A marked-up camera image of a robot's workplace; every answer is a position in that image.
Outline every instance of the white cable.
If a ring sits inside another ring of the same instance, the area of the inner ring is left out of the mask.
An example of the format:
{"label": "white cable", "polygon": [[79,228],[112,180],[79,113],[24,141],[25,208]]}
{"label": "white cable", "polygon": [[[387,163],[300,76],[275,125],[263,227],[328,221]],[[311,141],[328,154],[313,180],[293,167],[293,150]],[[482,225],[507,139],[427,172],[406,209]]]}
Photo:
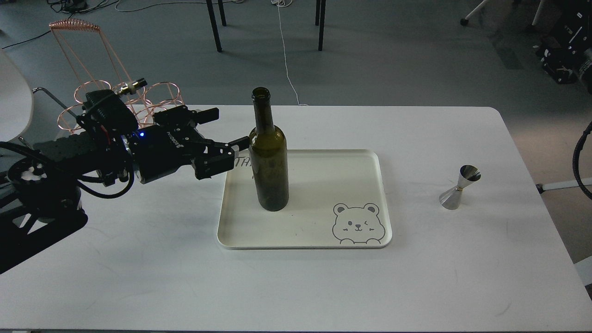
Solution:
{"label": "white cable", "polygon": [[285,8],[285,7],[290,6],[292,4],[292,0],[290,0],[290,2],[288,2],[287,4],[286,4],[285,0],[271,0],[271,4],[276,5],[280,8]]}
{"label": "white cable", "polygon": [[[284,7],[290,6],[290,4],[292,3],[292,1],[290,0],[290,2],[285,5]],[[308,106],[308,104],[300,104],[300,100],[298,99],[298,93],[296,92],[296,88],[294,88],[294,85],[292,84],[292,80],[290,80],[290,76],[288,75],[288,59],[286,57],[286,42],[284,41],[284,32],[282,31],[282,15],[279,13],[279,9],[280,8],[284,8],[281,7],[279,4],[276,4],[276,6],[278,7],[278,19],[279,19],[279,33],[282,35],[282,46],[284,47],[284,65],[286,66],[286,77],[288,78],[288,82],[290,83],[290,86],[292,87],[292,90],[294,90],[294,94],[296,95],[296,103],[298,106]]]}

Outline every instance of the bear illustration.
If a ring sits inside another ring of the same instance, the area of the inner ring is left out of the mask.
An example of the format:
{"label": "bear illustration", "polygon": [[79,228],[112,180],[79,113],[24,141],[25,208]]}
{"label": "bear illustration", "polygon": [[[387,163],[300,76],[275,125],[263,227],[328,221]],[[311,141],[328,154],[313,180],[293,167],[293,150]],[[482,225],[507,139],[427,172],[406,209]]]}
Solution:
{"label": "bear illustration", "polygon": [[339,244],[380,244],[385,229],[378,219],[378,206],[367,203],[363,207],[348,207],[338,203],[333,208],[333,235]]}

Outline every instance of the dark green glass bottle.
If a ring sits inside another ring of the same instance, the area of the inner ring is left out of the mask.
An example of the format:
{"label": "dark green glass bottle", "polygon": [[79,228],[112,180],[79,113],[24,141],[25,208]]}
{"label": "dark green glass bottle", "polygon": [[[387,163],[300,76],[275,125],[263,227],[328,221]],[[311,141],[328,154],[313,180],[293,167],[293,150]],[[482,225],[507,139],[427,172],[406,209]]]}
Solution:
{"label": "dark green glass bottle", "polygon": [[249,152],[257,198],[261,207],[274,212],[288,204],[286,137],[279,127],[274,126],[269,90],[264,87],[255,88],[251,97],[255,107],[256,126],[249,135]]}

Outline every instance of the bottle neck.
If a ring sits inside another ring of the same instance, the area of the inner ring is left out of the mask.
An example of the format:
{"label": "bottle neck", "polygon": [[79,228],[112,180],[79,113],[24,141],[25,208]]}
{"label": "bottle neck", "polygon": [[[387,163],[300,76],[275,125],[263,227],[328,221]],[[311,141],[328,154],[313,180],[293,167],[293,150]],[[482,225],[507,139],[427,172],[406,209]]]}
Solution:
{"label": "bottle neck", "polygon": [[256,88],[253,91],[253,106],[255,108],[255,130],[257,133],[275,132],[274,120],[271,116],[269,103],[269,91],[265,88]]}

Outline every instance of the metal jigger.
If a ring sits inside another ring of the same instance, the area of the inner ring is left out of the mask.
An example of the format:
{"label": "metal jigger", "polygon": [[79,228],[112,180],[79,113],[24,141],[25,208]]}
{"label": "metal jigger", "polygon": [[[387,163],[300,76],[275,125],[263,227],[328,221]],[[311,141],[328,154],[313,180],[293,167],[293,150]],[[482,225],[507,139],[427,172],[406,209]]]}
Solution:
{"label": "metal jigger", "polygon": [[461,205],[462,190],[479,179],[481,179],[479,169],[472,165],[463,165],[456,186],[440,194],[440,204],[446,209],[457,209]]}

